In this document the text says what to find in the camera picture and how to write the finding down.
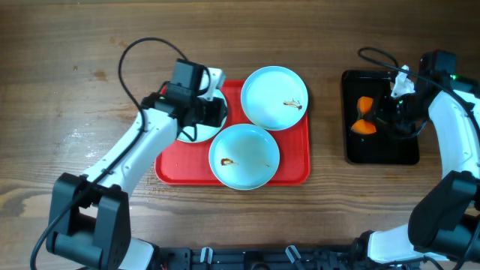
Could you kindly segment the light blue plate front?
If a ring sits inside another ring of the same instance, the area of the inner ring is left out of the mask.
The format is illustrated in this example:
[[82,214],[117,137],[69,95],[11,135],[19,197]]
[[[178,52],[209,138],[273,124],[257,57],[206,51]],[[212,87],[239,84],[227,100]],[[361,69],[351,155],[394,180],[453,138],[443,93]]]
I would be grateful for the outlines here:
[[253,124],[234,124],[212,141],[208,162],[223,185],[238,191],[257,189],[278,170],[281,155],[273,136]]

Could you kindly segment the black rectangular tray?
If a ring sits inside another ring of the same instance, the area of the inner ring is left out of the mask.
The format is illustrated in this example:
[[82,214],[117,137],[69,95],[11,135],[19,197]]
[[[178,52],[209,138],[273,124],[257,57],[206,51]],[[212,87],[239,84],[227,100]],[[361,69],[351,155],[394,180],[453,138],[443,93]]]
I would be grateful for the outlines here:
[[[378,131],[378,106],[384,95],[391,94],[392,75],[387,71],[346,70],[341,77],[343,135],[346,159],[354,164],[414,165],[419,162],[416,138],[392,139]],[[376,133],[360,135],[350,130],[358,117],[356,104],[362,97],[373,98],[366,119],[372,120]]]

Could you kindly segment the light blue plate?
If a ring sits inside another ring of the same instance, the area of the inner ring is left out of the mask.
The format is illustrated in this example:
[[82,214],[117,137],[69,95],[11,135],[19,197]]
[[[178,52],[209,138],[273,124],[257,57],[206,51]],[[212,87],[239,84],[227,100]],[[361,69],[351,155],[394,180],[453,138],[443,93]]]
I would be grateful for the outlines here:
[[212,141],[208,162],[223,185],[238,191],[257,189],[278,170],[281,155],[273,136],[253,124],[234,124]]
[[240,94],[241,107],[255,125],[269,131],[282,131],[296,125],[308,108],[308,90],[301,77],[281,66],[254,71]]
[[201,143],[213,138],[224,126],[227,118],[224,118],[220,127],[210,127],[202,124],[196,126],[196,139],[191,141],[188,136],[194,138],[194,127],[187,126],[183,131],[178,135],[177,140],[183,143]]

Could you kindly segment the orange sponge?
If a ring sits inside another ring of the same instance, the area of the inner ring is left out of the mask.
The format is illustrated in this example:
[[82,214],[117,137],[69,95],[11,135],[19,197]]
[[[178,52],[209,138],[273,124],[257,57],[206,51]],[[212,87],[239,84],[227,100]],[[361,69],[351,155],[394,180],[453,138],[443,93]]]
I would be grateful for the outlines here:
[[368,113],[371,112],[374,99],[372,97],[362,96],[357,100],[356,109],[358,117],[351,126],[350,130],[360,135],[371,135],[377,132],[377,128],[372,120],[367,120]]

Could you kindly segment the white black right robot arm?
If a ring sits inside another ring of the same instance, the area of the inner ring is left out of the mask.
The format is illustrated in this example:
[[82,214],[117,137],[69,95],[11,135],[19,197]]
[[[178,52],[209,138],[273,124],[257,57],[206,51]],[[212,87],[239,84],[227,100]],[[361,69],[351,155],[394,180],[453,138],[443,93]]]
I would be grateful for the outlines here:
[[355,164],[415,164],[417,137],[436,131],[442,177],[412,210],[409,222],[366,232],[354,263],[390,267],[419,260],[479,261],[479,83],[458,76],[456,57],[425,53],[418,72],[394,57],[378,71],[347,70],[341,79],[346,156]]

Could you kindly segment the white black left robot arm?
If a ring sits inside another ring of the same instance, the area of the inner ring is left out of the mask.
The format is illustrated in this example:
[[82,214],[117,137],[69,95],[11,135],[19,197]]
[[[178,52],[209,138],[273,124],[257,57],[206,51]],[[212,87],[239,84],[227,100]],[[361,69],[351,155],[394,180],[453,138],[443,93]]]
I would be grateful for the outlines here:
[[216,94],[224,80],[221,69],[179,59],[172,79],[143,98],[134,123],[101,160],[56,180],[47,251],[88,269],[160,269],[159,247],[131,235],[129,199],[186,127],[221,128],[228,109]]

